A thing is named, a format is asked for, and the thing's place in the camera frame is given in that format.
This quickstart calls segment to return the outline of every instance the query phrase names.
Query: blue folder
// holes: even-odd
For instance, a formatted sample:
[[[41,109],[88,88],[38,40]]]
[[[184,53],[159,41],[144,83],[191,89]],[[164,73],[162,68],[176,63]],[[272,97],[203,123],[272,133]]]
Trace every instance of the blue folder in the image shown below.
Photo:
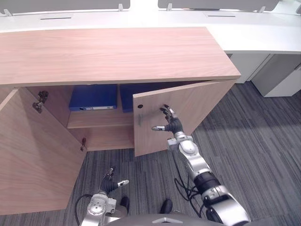
[[[69,103],[71,111],[115,109],[116,107],[116,84],[75,86]]]

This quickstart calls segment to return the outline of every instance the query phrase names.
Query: wire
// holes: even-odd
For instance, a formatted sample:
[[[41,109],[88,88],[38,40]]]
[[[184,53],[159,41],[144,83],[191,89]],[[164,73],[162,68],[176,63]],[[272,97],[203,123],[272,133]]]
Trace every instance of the wire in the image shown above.
[[[76,220],[76,223],[77,225],[79,226],[79,218],[77,216],[77,205],[79,203],[79,201],[83,198],[83,197],[92,197],[91,194],[83,194],[81,195],[75,202],[75,208],[74,208],[74,216],[75,216],[75,220]]]
[[[200,205],[198,204],[198,201],[195,199],[195,196],[196,196],[196,195],[199,195],[200,193],[199,193],[198,190],[195,189],[196,186],[194,186],[194,187],[192,187],[192,188],[189,188],[189,186],[190,186],[190,185],[189,185],[189,175],[187,175],[187,178],[188,178],[188,179],[187,179],[187,186],[185,186],[185,184],[184,184],[184,182],[183,182],[183,179],[182,179],[182,177],[181,177],[180,171],[179,171],[178,164],[177,164],[177,162],[176,162],[176,160],[175,160],[175,157],[174,157],[174,152],[171,151],[171,153],[172,153],[172,156],[173,156],[175,168],[176,168],[177,173],[178,173],[178,177],[179,177],[179,179],[180,179],[180,181],[179,181],[177,178],[174,178],[174,183],[175,183],[175,186],[176,186],[176,188],[177,188],[177,190],[178,190],[178,193],[182,196],[182,198],[183,198],[184,200],[186,200],[186,201],[188,201],[188,202],[190,203],[190,205],[191,205],[191,207],[193,208],[193,210],[195,211],[196,215],[197,215],[199,218],[202,218],[202,210],[203,210],[204,204],[203,204],[202,206],[200,206]],[[186,193],[186,196],[180,191],[179,186],[180,186],[181,188],[184,189],[184,191],[185,191],[185,193]],[[193,205],[192,199],[194,199],[195,202],[196,202],[196,203],[198,204],[198,206],[200,207],[200,210],[199,210],[199,211],[197,210],[197,208],[195,207],[195,205]]]

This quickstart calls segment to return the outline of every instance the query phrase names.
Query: robotic hand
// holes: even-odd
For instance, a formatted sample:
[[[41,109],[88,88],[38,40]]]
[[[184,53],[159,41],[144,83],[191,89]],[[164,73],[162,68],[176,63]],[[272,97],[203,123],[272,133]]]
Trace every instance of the robotic hand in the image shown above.
[[[129,183],[128,180],[112,181],[113,172],[114,167],[110,168],[103,177],[99,191],[91,198],[81,226],[102,226],[127,216],[126,208],[120,206],[119,209],[116,209],[116,200],[108,198],[111,191]]]
[[[174,138],[168,140],[168,149],[181,159],[201,194],[207,208],[208,220],[227,226],[243,226],[250,222],[245,209],[229,193],[227,188],[218,181],[204,158],[198,152],[198,146],[192,136],[184,134],[183,126],[175,112],[167,105],[160,110],[166,115],[166,126],[154,126],[152,130],[171,131]]]

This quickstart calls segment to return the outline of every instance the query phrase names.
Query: open cabinet door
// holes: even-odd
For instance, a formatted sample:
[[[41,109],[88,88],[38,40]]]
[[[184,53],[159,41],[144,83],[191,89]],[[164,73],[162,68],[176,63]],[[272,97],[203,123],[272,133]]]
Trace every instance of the open cabinet door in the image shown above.
[[[0,103],[0,215],[64,209],[86,150],[26,89]]]
[[[173,134],[151,130],[153,126],[167,124],[164,114],[159,110],[163,104],[175,110],[185,134],[191,135],[235,81],[206,81],[134,94],[135,156],[167,149],[167,139]]]

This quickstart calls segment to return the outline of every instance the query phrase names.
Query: gray carpet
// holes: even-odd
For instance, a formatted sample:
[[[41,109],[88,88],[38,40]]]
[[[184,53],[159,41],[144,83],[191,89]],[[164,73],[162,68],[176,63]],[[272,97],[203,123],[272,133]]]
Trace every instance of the gray carpet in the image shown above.
[[[260,225],[301,225],[301,92],[263,98],[252,83],[236,84],[195,130],[193,137],[215,175]],[[67,209],[0,216],[1,226],[73,226],[77,197],[95,193],[103,174],[130,184],[111,193],[130,198],[130,214],[157,213],[170,198],[174,210],[196,216],[178,194],[168,151],[134,158],[134,150],[89,152]],[[180,170],[185,176],[182,165]],[[79,218],[88,199],[79,203]]]

